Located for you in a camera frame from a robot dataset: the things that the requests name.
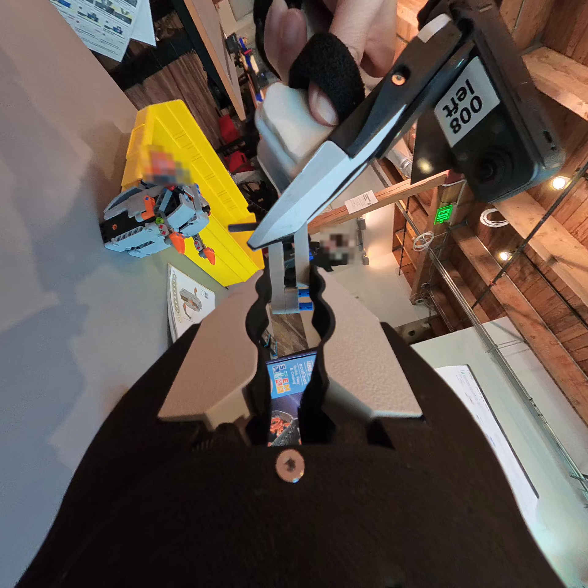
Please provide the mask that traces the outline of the white paper label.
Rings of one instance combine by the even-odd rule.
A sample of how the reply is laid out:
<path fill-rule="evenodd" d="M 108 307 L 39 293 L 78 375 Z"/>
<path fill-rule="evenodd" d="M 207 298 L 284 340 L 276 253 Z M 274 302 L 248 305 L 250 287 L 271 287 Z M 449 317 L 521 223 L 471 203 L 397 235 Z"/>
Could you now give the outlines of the white paper label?
<path fill-rule="evenodd" d="M 378 203 L 378 198 L 372 190 L 368 190 L 344 202 L 349 215 L 360 212 Z"/>

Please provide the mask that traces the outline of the open instruction booklet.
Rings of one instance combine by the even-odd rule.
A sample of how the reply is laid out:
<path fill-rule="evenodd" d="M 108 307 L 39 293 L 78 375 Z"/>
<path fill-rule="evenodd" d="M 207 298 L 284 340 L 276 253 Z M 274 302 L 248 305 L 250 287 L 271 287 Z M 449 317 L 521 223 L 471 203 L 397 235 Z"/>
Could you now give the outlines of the open instruction booklet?
<path fill-rule="evenodd" d="M 172 342 L 198 325 L 215 308 L 215 294 L 172 266 L 167 265 L 167 312 Z"/>

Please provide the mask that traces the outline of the small white leaflet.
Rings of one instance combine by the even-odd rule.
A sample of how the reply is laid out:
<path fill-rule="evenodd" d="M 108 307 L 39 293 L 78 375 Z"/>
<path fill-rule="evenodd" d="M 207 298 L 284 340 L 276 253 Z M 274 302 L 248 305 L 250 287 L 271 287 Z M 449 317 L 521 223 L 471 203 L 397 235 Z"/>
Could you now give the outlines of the small white leaflet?
<path fill-rule="evenodd" d="M 94 53 L 121 62 L 129 42 L 156 47 L 149 1 L 51 1 Z"/>

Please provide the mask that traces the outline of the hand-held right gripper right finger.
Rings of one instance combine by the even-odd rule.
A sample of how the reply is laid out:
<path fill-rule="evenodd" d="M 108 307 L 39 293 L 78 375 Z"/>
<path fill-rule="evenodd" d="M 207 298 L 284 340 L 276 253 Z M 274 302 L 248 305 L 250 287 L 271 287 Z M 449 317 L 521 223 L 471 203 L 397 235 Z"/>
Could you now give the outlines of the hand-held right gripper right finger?
<path fill-rule="evenodd" d="M 395 445 L 393 426 L 422 409 L 386 326 L 322 269 L 310 268 L 316 361 L 307 387 L 308 445 Z"/>

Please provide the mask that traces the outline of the printed toy box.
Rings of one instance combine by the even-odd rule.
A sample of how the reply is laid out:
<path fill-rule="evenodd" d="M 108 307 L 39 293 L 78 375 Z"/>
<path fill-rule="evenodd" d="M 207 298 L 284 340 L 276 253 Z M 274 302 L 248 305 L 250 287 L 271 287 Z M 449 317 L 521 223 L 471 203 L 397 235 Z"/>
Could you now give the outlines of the printed toy box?
<path fill-rule="evenodd" d="M 301 444 L 299 406 L 311 381 L 316 355 L 312 349 L 266 363 L 271 398 L 268 446 Z"/>

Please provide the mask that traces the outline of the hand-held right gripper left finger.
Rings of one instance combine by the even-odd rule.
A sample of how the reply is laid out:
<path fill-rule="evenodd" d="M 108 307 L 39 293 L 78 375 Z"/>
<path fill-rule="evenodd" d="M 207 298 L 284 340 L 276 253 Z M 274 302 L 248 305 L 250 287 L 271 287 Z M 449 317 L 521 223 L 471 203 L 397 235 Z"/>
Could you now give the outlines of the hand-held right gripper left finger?
<path fill-rule="evenodd" d="M 258 292 L 266 277 L 257 271 L 202 320 L 159 409 L 160 421 L 200 422 L 209 432 L 231 424 L 250 443 L 246 425 L 256 409 L 247 388 L 267 351 L 268 303 Z"/>

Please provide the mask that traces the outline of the grey angled beam blue pins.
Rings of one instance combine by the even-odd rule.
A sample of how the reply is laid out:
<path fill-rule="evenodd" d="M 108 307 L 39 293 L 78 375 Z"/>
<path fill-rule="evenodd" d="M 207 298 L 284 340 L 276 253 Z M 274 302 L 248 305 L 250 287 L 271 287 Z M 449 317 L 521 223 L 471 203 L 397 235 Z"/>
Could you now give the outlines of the grey angled beam blue pins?
<path fill-rule="evenodd" d="M 312 311 L 310 289 L 311 252 L 307 224 L 293 236 L 293 258 L 284 272 L 285 313 Z"/>

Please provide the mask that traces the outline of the person's left hand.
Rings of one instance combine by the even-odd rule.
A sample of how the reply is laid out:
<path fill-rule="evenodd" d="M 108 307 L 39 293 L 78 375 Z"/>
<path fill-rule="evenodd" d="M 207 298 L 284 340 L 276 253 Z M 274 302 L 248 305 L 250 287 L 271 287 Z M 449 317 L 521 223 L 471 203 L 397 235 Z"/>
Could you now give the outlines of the person's left hand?
<path fill-rule="evenodd" d="M 284 84 L 311 33 L 333 33 L 370 79 L 394 63 L 397 1 L 258 1 L 265 61 Z"/>

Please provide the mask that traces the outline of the grey beam black pins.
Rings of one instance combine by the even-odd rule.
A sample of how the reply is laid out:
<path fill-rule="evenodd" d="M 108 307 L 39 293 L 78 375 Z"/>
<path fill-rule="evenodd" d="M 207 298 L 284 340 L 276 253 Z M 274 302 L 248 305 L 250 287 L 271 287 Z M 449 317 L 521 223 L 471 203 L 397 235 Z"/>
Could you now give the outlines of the grey beam black pins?
<path fill-rule="evenodd" d="M 278 241 L 268 246 L 269 278 L 272 288 L 271 308 L 274 315 L 285 315 L 296 312 L 295 304 L 298 298 L 292 296 L 297 294 L 296 289 L 285 286 L 285 268 L 283 243 Z"/>

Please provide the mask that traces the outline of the white printed instruction sheet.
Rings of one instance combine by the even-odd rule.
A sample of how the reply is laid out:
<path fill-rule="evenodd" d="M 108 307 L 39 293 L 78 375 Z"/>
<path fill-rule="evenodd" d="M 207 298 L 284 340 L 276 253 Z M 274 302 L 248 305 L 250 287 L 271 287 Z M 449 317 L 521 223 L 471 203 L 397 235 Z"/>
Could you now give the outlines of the white printed instruction sheet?
<path fill-rule="evenodd" d="M 513 450 L 473 371 L 468 365 L 444 366 L 435 370 L 466 406 L 491 445 L 509 482 L 519 511 L 525 519 L 534 520 L 539 494 Z"/>

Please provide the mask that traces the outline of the yellow storage bin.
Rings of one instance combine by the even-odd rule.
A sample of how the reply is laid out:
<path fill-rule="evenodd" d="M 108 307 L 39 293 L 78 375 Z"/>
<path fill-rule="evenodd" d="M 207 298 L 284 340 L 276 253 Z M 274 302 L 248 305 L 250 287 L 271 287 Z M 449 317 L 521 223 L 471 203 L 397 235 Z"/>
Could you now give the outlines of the yellow storage bin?
<path fill-rule="evenodd" d="M 162 152 L 189 173 L 189 185 L 197 185 L 210 205 L 208 224 L 196 233 L 204 247 L 213 250 L 214 261 L 200 256 L 187 229 L 170 228 L 170 246 L 184 254 L 220 285 L 247 281 L 264 268 L 261 251 L 247 246 L 251 232 L 231 233 L 229 225 L 255 221 L 247 202 L 209 140 L 182 100 L 144 107 L 136 114 L 126 151 L 121 188 L 135 188 L 152 172 L 151 153 Z"/>

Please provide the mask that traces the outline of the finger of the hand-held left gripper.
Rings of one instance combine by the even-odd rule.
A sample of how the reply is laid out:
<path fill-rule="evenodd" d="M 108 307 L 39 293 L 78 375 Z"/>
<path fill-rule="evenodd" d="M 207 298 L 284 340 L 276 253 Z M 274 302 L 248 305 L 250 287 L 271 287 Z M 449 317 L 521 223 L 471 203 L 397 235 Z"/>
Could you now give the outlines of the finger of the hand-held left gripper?
<path fill-rule="evenodd" d="M 318 216 L 399 132 L 407 106 L 376 108 L 366 118 L 361 108 L 339 125 L 303 167 L 247 241 L 257 251 L 292 236 Z"/>

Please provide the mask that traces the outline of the grey brick robot model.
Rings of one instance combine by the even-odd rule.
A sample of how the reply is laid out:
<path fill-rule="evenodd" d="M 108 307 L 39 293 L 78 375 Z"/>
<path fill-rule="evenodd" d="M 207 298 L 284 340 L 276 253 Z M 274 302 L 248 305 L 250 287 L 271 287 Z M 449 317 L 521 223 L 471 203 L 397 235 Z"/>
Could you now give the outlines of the grey brick robot model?
<path fill-rule="evenodd" d="M 140 181 L 121 192 L 104 210 L 100 234 L 106 249 L 145 258 L 174 247 L 186 254 L 193 241 L 199 257 L 216 264 L 215 252 L 202 241 L 210 204 L 199 185 L 163 186 Z"/>

